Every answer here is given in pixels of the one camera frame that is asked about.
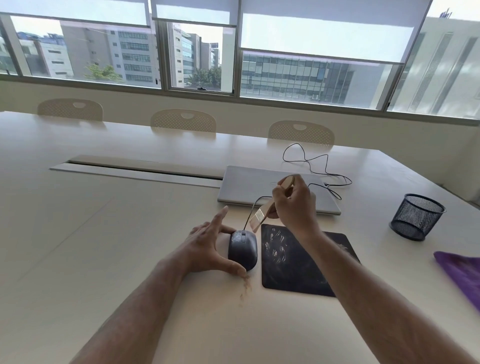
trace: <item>laptop lid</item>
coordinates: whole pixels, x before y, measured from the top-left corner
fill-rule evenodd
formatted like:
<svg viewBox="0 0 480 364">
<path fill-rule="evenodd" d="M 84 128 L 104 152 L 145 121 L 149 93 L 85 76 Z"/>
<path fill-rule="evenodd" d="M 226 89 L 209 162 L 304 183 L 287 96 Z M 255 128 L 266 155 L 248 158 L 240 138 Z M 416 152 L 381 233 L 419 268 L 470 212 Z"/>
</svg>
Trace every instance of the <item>laptop lid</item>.
<svg viewBox="0 0 480 364">
<path fill-rule="evenodd" d="M 288 174 L 288 172 L 279 170 L 227 166 L 217 200 L 226 204 L 252 206 L 260 196 L 271 196 L 272 189 L 277 182 Z M 307 185 L 309 183 L 323 183 L 318 175 L 303 173 L 300 175 Z M 326 188 L 312 185 L 310 190 L 317 196 L 317 213 L 341 214 L 334 197 Z M 257 205 L 263 205 L 267 201 L 268 198 L 261 199 L 257 202 Z"/>
</svg>

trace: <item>chair backrest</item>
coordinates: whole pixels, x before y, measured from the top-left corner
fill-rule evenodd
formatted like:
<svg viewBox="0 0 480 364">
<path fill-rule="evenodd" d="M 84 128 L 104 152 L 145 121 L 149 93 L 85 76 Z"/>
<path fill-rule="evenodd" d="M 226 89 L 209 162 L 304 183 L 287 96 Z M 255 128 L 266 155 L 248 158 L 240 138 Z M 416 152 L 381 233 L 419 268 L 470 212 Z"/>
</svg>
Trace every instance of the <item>chair backrest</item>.
<svg viewBox="0 0 480 364">
<path fill-rule="evenodd" d="M 194 132 L 216 131 L 212 115 L 195 110 L 168 109 L 153 114 L 150 125 L 159 128 L 191 130 Z"/>
<path fill-rule="evenodd" d="M 76 98 L 54 98 L 38 105 L 38 115 L 63 118 L 103 121 L 102 105 Z"/>
<path fill-rule="evenodd" d="M 274 122 L 268 131 L 271 139 L 294 142 L 317 143 L 332 147 L 335 143 L 333 132 L 323 125 L 305 121 L 282 120 Z"/>
</svg>

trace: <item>hand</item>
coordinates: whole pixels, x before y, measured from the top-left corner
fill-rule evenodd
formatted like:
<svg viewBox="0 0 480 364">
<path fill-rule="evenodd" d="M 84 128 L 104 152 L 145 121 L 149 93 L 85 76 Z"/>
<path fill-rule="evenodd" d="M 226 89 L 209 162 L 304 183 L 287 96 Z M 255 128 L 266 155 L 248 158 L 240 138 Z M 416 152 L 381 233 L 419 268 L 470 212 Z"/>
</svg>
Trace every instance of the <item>hand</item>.
<svg viewBox="0 0 480 364">
<path fill-rule="evenodd" d="M 273 189 L 275 204 L 269 218 L 280 218 L 283 224 L 300 240 L 320 231 L 315 212 L 315 194 L 305 184 L 299 174 L 295 174 L 293 188 L 285 190 L 281 184 L 283 178 Z"/>
<path fill-rule="evenodd" d="M 217 213 L 211 222 L 195 226 L 185 242 L 173 253 L 173 257 L 185 267 L 185 274 L 202 272 L 204 270 L 223 270 L 234 276 L 245 277 L 247 271 L 239 263 L 222 257 L 216 251 L 216 238 L 219 232 L 231 234 L 236 229 L 222 225 L 222 220 L 228 212 L 225 206 Z"/>
</svg>

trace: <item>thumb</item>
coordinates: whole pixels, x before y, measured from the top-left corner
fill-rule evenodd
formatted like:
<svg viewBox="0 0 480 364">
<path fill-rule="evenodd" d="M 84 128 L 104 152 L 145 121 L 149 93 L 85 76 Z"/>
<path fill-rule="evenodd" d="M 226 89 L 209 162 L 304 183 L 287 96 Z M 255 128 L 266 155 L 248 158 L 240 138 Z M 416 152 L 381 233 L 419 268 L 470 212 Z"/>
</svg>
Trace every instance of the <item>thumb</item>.
<svg viewBox="0 0 480 364">
<path fill-rule="evenodd" d="M 247 270 L 239 263 L 234 262 L 233 260 L 225 259 L 220 255 L 218 255 L 215 259 L 214 268 L 242 278 L 247 275 Z"/>
<path fill-rule="evenodd" d="M 279 184 L 273 189 L 272 196 L 275 201 L 276 207 L 282 206 L 288 201 L 287 196 L 285 196 L 285 188 L 283 188 Z"/>
</svg>

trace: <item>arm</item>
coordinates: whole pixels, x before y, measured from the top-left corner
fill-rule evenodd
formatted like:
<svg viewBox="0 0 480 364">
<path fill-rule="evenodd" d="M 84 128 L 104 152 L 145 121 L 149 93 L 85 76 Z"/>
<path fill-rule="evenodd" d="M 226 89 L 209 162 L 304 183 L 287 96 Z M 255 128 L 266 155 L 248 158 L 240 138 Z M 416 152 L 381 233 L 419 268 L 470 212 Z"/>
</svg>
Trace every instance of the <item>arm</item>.
<svg viewBox="0 0 480 364">
<path fill-rule="evenodd" d="M 273 190 L 275 211 L 310 254 L 381 364 L 478 364 L 400 293 L 360 265 L 318 226 L 315 195 L 295 176 L 291 197 Z"/>
<path fill-rule="evenodd" d="M 158 262 L 152 273 L 115 310 L 71 364 L 149 364 L 183 278 L 190 272 L 218 269 L 244 277 L 245 268 L 221 257 L 215 248 L 228 208 L 211 222 L 192 229 L 185 242 Z"/>
</svg>

